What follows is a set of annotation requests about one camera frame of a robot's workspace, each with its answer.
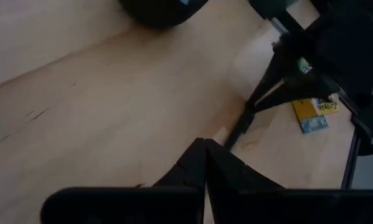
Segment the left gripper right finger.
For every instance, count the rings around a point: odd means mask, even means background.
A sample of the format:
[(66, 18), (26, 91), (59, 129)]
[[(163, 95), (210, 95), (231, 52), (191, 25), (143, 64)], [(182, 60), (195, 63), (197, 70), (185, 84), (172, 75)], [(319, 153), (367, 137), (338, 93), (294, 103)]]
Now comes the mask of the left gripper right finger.
[(271, 203), (261, 195), (283, 187), (246, 165), (213, 139), (206, 145), (206, 183), (215, 224), (273, 224)]

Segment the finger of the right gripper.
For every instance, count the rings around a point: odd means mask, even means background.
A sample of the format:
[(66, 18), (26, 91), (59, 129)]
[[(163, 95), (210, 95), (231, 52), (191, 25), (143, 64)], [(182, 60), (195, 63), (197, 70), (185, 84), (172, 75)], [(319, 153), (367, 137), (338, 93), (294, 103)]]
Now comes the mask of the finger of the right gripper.
[(259, 101), (253, 111), (260, 112), (283, 103), (307, 98), (327, 100), (330, 95), (338, 91), (338, 85), (326, 77), (287, 81)]
[(265, 96), (276, 84), (296, 70), (297, 56), (292, 43), (281, 38), (273, 46), (273, 53), (264, 75), (246, 101), (246, 106), (278, 106), (293, 100), (291, 88), (286, 82)]

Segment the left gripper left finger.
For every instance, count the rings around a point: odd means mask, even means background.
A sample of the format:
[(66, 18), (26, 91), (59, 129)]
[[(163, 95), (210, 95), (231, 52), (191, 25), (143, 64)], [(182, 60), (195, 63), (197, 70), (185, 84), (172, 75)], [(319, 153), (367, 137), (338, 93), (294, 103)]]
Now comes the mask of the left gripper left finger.
[(205, 140), (196, 138), (177, 162), (154, 187), (189, 187), (197, 190), (194, 208), (182, 203), (180, 219), (192, 218), (191, 224), (203, 224), (205, 204)]

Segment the black ballpoint pen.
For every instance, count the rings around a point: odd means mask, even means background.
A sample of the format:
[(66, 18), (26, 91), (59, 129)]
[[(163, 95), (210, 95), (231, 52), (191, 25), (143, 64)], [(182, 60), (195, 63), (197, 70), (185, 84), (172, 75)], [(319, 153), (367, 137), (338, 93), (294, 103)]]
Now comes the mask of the black ballpoint pen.
[(254, 106), (245, 106), (243, 113), (240, 115), (228, 138), (225, 140), (224, 147), (226, 150), (231, 151), (239, 137), (246, 133), (254, 120), (254, 110)]

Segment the yellow green crayon box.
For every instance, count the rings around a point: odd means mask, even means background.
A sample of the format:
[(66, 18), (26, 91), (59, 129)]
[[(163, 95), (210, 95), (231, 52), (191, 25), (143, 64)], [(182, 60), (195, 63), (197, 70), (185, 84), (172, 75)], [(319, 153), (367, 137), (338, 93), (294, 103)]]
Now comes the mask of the yellow green crayon box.
[(328, 101), (307, 98), (291, 102), (303, 134), (328, 128), (326, 115), (340, 112), (338, 95), (332, 94)]

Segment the succulent plant in black pot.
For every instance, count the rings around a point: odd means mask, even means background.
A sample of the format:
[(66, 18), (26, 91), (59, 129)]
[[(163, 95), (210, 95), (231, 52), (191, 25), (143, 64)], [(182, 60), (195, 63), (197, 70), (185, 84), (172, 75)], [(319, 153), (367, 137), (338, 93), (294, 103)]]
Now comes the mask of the succulent plant in black pot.
[(168, 29), (190, 19), (209, 0), (118, 0), (126, 13), (137, 23)]

